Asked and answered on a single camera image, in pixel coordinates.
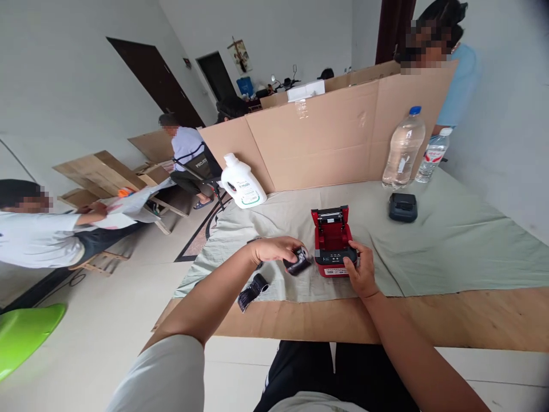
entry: white t-shirt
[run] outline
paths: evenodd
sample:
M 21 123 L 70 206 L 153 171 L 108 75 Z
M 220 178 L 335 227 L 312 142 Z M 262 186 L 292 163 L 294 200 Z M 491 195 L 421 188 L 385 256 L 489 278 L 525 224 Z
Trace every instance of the white t-shirt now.
M 185 156 L 194 152 L 202 142 L 204 142 L 204 140 L 202 139 L 202 136 L 200 136 L 198 130 L 179 127 L 177 129 L 176 135 L 172 139 L 174 158 L 179 159 L 181 156 Z M 197 157 L 203 151 L 204 146 L 202 146 L 200 150 L 192 156 L 187 156 L 186 158 L 181 159 L 181 163 L 187 163 L 188 161 Z M 185 169 L 176 163 L 175 170 L 182 172 Z
M 107 407 L 107 412 L 202 412 L 204 348 L 191 336 L 174 335 L 137 358 Z M 366 412 L 318 392 L 298 392 L 270 412 Z
M 29 268 L 75 264 L 84 255 L 73 232 L 79 217 L 0 211 L 0 260 Z

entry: black hair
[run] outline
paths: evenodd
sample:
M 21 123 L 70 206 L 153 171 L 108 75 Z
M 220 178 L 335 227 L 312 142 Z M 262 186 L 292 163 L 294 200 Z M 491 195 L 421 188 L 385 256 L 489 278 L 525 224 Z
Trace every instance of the black hair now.
M 40 197 L 42 188 L 39 184 L 27 180 L 0 180 L 0 209 L 17 207 L 26 197 Z
M 459 0 L 435 0 L 423 11 L 417 24 L 421 27 L 427 21 L 436 22 L 432 40 L 442 39 L 443 30 L 449 29 L 448 46 L 453 48 L 463 36 L 464 30 L 458 23 L 465 18 L 468 6 L 468 3 L 460 3 Z
M 179 127 L 180 124 L 177 121 L 176 117 L 173 115 L 173 113 L 164 113 L 161 114 L 158 118 L 158 123 L 162 127 Z
M 333 77 L 333 70 L 332 68 L 325 68 L 322 73 L 320 74 L 320 77 L 317 77 L 318 80 L 328 80 L 329 78 Z
M 225 120 L 225 117 L 233 119 L 248 114 L 248 105 L 237 95 L 225 97 L 216 103 L 216 107 L 219 112 L 218 122 L 220 119 Z

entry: light blue shirt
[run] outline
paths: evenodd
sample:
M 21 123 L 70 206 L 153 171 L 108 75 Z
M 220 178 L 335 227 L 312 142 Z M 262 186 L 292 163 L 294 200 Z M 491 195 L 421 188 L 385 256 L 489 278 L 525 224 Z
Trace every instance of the light blue shirt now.
M 482 68 L 475 51 L 463 43 L 452 54 L 451 60 L 459 60 L 459 63 L 436 123 L 440 126 L 455 127 L 467 111 L 480 80 Z
M 172 139 L 172 147 L 173 147 L 173 153 L 174 158 L 179 159 L 182 156 L 189 155 L 193 153 L 198 146 L 203 142 L 202 136 L 200 136 L 200 133 L 196 129 L 192 128 L 184 128 L 179 127 L 177 129 L 176 135 Z M 189 162 L 190 160 L 197 157 L 200 153 L 204 151 L 204 146 L 200 148 L 198 152 L 193 154 L 192 156 L 187 156 L 180 160 L 181 163 L 185 164 Z M 175 170 L 183 172 L 185 169 L 179 166 L 177 163 L 175 164 Z

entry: orange object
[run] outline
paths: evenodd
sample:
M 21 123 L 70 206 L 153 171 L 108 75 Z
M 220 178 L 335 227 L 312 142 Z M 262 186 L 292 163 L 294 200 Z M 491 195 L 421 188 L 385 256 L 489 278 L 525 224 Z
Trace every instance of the orange object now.
M 130 188 L 122 188 L 118 190 L 118 197 L 128 197 L 135 193 L 135 190 Z

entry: white detergent bottle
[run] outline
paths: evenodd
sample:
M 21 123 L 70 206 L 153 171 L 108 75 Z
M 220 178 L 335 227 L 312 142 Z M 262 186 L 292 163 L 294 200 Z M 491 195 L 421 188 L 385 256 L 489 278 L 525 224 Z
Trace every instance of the white detergent bottle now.
M 227 167 L 221 174 L 221 184 L 241 209 L 258 206 L 267 200 L 265 191 L 252 174 L 252 168 L 242 163 L 234 153 L 224 156 Z

